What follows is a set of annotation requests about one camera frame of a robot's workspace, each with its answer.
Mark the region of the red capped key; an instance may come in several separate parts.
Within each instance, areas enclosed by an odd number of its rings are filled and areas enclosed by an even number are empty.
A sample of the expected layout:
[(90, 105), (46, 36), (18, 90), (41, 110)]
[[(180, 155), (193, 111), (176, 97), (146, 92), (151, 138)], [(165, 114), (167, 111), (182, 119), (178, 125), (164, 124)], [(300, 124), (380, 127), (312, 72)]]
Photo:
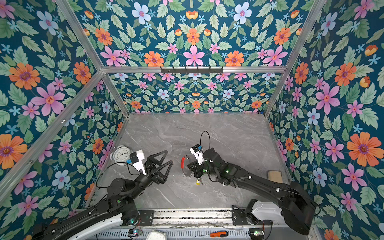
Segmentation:
[(182, 160), (181, 160), (181, 169), (182, 170), (184, 169), (184, 166), (185, 166), (185, 160), (186, 160), (186, 156), (183, 156)]

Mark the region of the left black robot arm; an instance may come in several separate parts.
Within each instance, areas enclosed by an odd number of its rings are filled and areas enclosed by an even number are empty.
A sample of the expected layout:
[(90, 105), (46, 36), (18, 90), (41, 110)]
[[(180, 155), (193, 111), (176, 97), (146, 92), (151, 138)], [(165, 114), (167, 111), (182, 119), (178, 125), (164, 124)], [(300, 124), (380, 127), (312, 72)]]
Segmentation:
[(140, 218), (135, 198), (152, 184), (165, 184), (173, 161), (165, 162), (167, 150), (147, 157), (144, 171), (134, 180), (116, 178), (107, 187), (107, 195), (77, 215), (52, 225), (35, 227), (34, 240), (86, 240), (119, 226), (132, 226)]

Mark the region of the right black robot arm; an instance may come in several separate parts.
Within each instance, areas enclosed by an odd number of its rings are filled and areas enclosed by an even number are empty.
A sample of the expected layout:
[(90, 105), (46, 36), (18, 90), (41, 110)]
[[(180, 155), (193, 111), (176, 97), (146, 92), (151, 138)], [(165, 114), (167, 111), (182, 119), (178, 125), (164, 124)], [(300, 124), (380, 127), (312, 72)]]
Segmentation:
[(223, 186), (245, 189), (266, 198), (281, 209), (288, 227), (304, 236), (310, 233), (318, 205), (300, 184), (277, 183), (254, 175), (238, 165), (225, 162), (213, 148), (203, 151), (197, 144), (190, 148), (190, 152), (196, 160), (188, 164), (188, 169), (195, 178), (208, 175)]

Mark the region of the white round alarm clock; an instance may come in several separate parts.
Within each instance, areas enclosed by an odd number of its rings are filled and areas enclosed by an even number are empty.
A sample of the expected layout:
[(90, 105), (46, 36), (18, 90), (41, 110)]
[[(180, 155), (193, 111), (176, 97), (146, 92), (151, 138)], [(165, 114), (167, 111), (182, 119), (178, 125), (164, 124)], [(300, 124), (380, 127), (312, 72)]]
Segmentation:
[(110, 158), (119, 166), (124, 166), (127, 161), (130, 159), (130, 155), (133, 153), (131, 149), (120, 145), (117, 149), (111, 154)]

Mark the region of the white square clock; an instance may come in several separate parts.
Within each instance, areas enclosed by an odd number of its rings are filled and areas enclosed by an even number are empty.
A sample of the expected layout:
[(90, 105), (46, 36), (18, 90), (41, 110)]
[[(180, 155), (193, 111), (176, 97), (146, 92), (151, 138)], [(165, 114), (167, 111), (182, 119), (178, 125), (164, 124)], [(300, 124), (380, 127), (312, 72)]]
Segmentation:
[(152, 231), (146, 237), (146, 240), (167, 240), (167, 239), (168, 238), (165, 233), (158, 232), (158, 231)]

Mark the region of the small circuit board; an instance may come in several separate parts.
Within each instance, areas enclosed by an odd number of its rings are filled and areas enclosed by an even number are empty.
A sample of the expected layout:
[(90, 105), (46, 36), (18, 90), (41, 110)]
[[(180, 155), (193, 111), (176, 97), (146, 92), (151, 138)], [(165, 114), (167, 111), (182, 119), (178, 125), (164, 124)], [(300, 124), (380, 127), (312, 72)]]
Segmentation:
[(129, 236), (133, 238), (141, 236), (143, 234), (143, 231), (140, 229), (130, 229), (128, 233)]

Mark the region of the wooden block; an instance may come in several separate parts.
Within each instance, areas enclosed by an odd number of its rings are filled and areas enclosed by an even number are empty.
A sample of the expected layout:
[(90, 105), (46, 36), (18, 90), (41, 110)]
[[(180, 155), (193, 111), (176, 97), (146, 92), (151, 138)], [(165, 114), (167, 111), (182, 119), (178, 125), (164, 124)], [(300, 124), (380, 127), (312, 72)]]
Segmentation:
[(283, 184), (284, 183), (284, 180), (283, 180), (283, 175), (281, 172), (279, 171), (268, 171), (267, 173), (267, 179), (269, 181), (272, 181), (272, 182), (275, 182), (275, 183), (280, 183), (280, 184)]

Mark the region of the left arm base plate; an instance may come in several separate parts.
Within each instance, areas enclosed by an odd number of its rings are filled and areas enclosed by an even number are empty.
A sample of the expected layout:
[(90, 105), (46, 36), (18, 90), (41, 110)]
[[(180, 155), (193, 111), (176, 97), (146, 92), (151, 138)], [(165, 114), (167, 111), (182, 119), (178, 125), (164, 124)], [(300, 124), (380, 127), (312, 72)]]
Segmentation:
[(150, 227), (154, 220), (154, 210), (139, 210), (138, 216), (134, 219), (131, 226), (134, 227)]

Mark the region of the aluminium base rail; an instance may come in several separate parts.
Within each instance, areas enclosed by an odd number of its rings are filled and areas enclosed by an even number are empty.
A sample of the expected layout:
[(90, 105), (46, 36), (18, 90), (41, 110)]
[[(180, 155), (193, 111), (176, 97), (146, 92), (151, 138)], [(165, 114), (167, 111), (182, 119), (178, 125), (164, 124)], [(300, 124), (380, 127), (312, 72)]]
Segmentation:
[[(234, 226), (232, 221), (232, 209), (149, 209), (154, 210), (154, 220), (152, 226), (157, 225), (172, 225), (172, 226), (190, 226), (198, 227), (203, 225), (218, 225), (218, 226)], [(288, 226), (294, 231), (307, 235), (312, 224), (312, 216), (309, 218), (300, 218), (293, 215), (289, 211), (285, 213), (281, 209), (272, 206), (269, 208), (266, 203), (262, 204), (261, 209), (246, 209), (244, 211), (251, 212), (259, 220), (271, 220), (273, 225), (282, 224)], [(114, 217), (107, 218), (99, 222), (102, 226), (109, 224), (107, 227), (113, 228), (116, 226), (131, 226), (136, 217), (123, 219), (123, 214), (118, 214)]]

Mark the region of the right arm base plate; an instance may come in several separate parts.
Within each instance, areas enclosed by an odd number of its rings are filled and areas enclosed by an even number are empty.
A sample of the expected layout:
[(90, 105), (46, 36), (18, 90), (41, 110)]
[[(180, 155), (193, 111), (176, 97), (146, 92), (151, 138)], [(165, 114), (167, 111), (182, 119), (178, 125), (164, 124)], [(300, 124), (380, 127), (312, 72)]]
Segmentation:
[(232, 221), (234, 226), (272, 226), (271, 220), (259, 220), (251, 212), (242, 209), (232, 209)]

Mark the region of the orange handled screwdriver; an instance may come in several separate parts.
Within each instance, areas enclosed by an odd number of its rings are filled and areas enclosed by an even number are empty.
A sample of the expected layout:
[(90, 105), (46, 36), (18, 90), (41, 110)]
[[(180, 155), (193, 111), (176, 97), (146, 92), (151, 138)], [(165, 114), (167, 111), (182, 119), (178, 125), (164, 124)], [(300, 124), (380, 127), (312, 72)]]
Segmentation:
[(214, 233), (210, 233), (211, 238), (225, 238), (229, 235), (228, 231), (218, 231)]

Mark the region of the black hook rail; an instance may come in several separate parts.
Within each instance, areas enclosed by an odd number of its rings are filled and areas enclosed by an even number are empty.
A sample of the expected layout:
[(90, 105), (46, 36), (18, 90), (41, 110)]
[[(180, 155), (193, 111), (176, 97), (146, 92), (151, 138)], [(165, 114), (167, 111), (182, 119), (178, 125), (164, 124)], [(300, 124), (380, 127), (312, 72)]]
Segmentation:
[(160, 67), (162, 74), (221, 74), (223, 67)]

